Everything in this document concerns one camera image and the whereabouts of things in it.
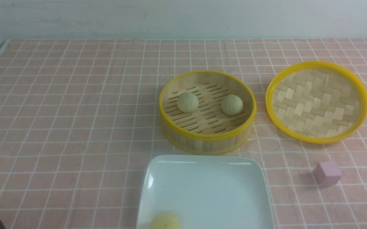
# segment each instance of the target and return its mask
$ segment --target yellow ball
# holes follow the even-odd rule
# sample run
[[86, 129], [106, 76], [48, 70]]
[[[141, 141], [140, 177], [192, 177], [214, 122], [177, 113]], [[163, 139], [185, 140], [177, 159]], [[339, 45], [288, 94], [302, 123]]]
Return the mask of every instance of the yellow ball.
[[239, 96], [229, 94], [223, 98], [220, 108], [229, 116], [238, 115], [243, 110], [243, 101]]
[[194, 93], [184, 92], [178, 96], [177, 107], [183, 113], [192, 113], [198, 109], [199, 100]]
[[181, 223], [173, 213], [162, 212], [151, 221], [150, 229], [181, 229]]

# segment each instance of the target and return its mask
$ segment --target yellow steamer rim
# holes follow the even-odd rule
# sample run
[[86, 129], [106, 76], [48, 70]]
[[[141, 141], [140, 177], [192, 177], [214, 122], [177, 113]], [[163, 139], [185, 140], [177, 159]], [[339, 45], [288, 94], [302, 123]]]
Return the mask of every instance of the yellow steamer rim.
[[323, 61], [294, 64], [271, 81], [268, 115], [287, 135], [316, 144], [347, 138], [367, 116], [367, 91], [348, 69]]
[[[193, 113], [182, 113], [176, 99], [183, 92], [194, 93], [199, 100]], [[220, 109], [224, 96], [235, 94], [243, 101], [243, 110], [235, 116]], [[217, 71], [193, 71], [175, 77], [159, 96], [161, 130], [175, 147], [197, 155], [223, 155], [243, 144], [256, 116], [252, 91], [237, 78]]]

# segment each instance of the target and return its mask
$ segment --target wall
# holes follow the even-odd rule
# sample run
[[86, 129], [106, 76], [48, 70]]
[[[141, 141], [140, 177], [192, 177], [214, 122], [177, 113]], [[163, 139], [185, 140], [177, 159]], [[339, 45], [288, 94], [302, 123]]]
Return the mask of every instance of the wall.
[[367, 38], [367, 0], [0, 0], [6, 38]]

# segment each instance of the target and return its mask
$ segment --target pink cube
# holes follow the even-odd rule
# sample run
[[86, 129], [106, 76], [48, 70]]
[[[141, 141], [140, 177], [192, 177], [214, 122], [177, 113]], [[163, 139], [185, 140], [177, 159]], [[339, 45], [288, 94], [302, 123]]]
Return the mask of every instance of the pink cube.
[[323, 186], [337, 184], [342, 177], [338, 165], [334, 161], [319, 162], [313, 170], [316, 182]]

